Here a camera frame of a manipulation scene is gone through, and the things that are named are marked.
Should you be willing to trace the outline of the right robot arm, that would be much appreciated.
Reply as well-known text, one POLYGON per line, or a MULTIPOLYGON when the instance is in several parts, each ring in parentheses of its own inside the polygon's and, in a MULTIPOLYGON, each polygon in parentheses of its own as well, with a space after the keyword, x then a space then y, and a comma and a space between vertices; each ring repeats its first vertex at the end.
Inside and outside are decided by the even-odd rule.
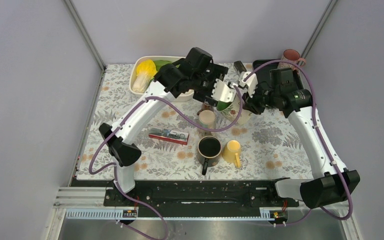
POLYGON ((312 93, 303 87, 297 70, 273 69, 269 80, 258 82, 254 72, 246 72, 239 83, 247 89, 245 105, 255 114, 266 108, 283 112, 295 129, 310 162, 313 179, 283 178, 267 191, 267 201, 281 205, 287 198, 304 202, 315 209, 348 201, 360 182, 356 170, 348 170, 322 126, 312 93))

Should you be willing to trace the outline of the cream christmas mug green inside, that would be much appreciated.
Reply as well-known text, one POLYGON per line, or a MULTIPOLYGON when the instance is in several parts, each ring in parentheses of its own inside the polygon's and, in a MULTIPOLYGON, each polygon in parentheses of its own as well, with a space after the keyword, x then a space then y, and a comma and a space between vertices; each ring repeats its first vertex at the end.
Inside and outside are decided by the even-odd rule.
MULTIPOLYGON (((240 110, 240 100, 236 96, 233 102, 219 101, 217 106, 216 106, 216 109, 227 120, 233 122, 237 118, 239 110, 240 110)), ((239 119, 236 122, 236 124, 237 125, 246 124, 250 120, 252 115, 253 115, 253 113, 251 111, 243 109, 241 114, 240 114, 239 119)))

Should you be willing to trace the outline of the pink ghost pattern mug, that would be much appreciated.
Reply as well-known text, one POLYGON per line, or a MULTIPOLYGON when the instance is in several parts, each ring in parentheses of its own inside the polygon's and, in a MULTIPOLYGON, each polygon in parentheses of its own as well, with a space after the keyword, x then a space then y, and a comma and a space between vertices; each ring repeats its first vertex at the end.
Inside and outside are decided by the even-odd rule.
POLYGON ((296 70, 297 67, 290 64, 290 62, 294 63, 296 65, 300 65, 302 67, 305 66, 307 63, 306 59, 302 58, 300 53, 294 49, 286 49, 281 56, 281 60, 288 61, 288 63, 287 62, 280 62, 278 64, 278 68, 280 68, 280 69, 291 68, 292 70, 296 70))

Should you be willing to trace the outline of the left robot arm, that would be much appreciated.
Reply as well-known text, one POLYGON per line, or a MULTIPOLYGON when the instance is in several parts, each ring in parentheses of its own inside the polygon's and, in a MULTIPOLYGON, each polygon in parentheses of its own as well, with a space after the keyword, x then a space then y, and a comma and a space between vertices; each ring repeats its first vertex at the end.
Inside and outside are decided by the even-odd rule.
POLYGON ((216 106, 216 85, 228 73, 228 67, 215 64, 212 55, 193 47, 186 57, 160 67, 139 100, 119 120, 99 127, 104 144, 116 160, 114 181, 116 199, 124 206, 135 200, 134 163, 141 150, 134 144, 142 129, 168 103, 181 94, 193 91, 193 99, 216 106))

